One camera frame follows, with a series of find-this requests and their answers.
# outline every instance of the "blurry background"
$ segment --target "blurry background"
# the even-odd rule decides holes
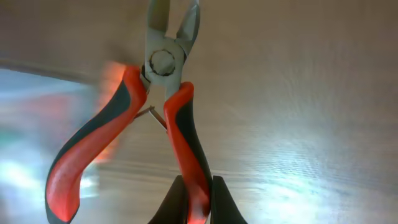
[[[172,1],[170,35],[187,2]],[[5,223],[46,223],[40,180],[95,113],[104,63],[142,63],[146,7],[0,0]],[[397,223],[397,7],[201,1],[183,79],[195,85],[195,122],[212,172],[249,223]],[[163,93],[151,89],[148,99],[159,111]],[[98,196],[82,200],[73,223],[147,223],[179,173],[150,116],[135,120],[97,168]]]

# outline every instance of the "circular pivot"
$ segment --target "circular pivot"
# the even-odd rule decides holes
[[[150,56],[149,65],[156,75],[169,76],[175,70],[175,58],[168,50],[157,50]]]

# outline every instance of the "red and black pliers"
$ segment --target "red and black pliers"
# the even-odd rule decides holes
[[[84,169],[139,114],[151,84],[166,88],[165,121],[158,120],[167,129],[182,175],[149,223],[203,224],[210,210],[212,223],[246,223],[224,180],[211,176],[193,122],[193,85],[181,83],[183,65],[199,30],[198,0],[192,0],[176,39],[165,36],[169,11],[170,0],[150,1],[144,66],[124,67],[123,80],[109,103],[56,156],[45,188],[50,224],[71,223],[80,205]]]

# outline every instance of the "blurred white object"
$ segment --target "blurred white object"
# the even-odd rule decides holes
[[[0,220],[40,213],[49,168],[65,142],[94,112],[88,85],[0,69]],[[91,164],[81,198],[96,195]]]

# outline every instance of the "wire cutter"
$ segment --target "wire cutter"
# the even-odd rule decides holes
[[[170,0],[151,0],[147,12],[145,62],[127,65],[123,80],[109,103],[89,120],[56,156],[47,177],[45,207],[50,224],[71,223],[80,206],[80,179],[91,161],[134,118],[151,112],[167,130],[181,175],[177,176],[149,223],[246,223],[222,177],[212,178],[193,122],[193,84],[181,83],[182,68],[197,38],[198,0],[192,0],[177,32],[165,36]],[[166,88],[164,117],[153,107],[140,111],[152,84]]]

